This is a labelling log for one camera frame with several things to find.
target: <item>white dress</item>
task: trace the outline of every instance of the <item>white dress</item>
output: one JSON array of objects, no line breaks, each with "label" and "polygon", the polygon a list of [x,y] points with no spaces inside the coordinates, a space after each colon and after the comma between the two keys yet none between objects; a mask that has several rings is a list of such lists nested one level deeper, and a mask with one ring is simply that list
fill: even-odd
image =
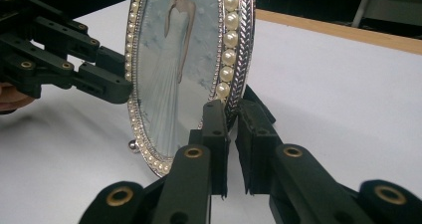
[{"label": "white dress", "polygon": [[171,10],[167,36],[141,99],[149,140],[159,154],[168,157],[180,147],[176,126],[177,73],[188,22],[187,12]]}]

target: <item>woman in white dress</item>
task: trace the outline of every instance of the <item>woman in white dress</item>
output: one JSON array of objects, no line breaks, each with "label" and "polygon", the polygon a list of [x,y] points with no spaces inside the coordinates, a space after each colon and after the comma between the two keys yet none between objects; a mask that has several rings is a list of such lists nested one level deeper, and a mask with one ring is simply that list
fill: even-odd
[{"label": "woman in white dress", "polygon": [[182,81],[195,10],[191,0],[170,1],[162,50],[141,102],[149,140],[166,157],[174,156],[180,147],[176,127],[178,84]]}]

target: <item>pearl-studded frame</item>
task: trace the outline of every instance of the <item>pearl-studded frame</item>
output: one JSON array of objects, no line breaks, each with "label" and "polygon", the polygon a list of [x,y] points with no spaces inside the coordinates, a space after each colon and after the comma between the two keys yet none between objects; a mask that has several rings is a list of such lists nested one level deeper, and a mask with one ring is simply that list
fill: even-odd
[{"label": "pearl-studded frame", "polygon": [[[163,82],[159,82],[160,78],[154,75],[157,74],[157,64],[162,63],[160,57],[166,46],[164,20],[166,16],[170,18],[171,9],[177,8],[174,5],[177,0],[130,2],[125,43],[125,77],[133,83],[134,89],[127,107],[135,138],[134,145],[158,176],[168,173],[174,155],[158,150],[162,143],[157,143],[156,140],[169,133],[169,129],[151,131],[152,116],[157,117],[169,108],[176,107],[173,109],[177,112],[176,120],[173,121],[178,132],[174,139],[177,138],[178,141],[170,144],[179,147],[187,144],[190,129],[201,128],[203,105],[218,99],[225,104],[226,121],[230,129],[237,117],[238,101],[246,87],[251,61],[255,25],[254,0],[190,1],[190,4],[194,4],[195,13],[191,15],[188,11],[187,16],[194,17],[194,21],[185,65],[182,66],[181,82],[173,89],[177,90],[176,105],[165,99],[165,91],[156,90]],[[171,4],[173,7],[168,12],[165,8],[168,9]],[[184,37],[182,45],[186,43],[186,36]],[[148,93],[154,93],[153,99]],[[153,111],[154,115],[149,115],[147,101],[150,100],[158,103],[153,104],[155,108],[164,106],[165,111],[158,109]]]}]

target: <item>white tabletop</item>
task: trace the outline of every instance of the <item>white tabletop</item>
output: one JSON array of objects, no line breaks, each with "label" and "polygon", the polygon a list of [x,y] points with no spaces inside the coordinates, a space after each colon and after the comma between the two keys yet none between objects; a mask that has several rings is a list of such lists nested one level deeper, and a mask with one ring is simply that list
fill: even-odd
[{"label": "white tabletop", "polygon": [[[128,5],[77,20],[123,53]],[[283,142],[306,147],[336,181],[357,190],[384,179],[422,197],[422,56],[257,21],[248,84]],[[149,185],[156,177],[131,139],[126,105],[43,86],[41,99],[0,116],[0,223],[78,223],[106,186]],[[274,223],[268,196],[244,194],[230,151],[212,223]]]}]

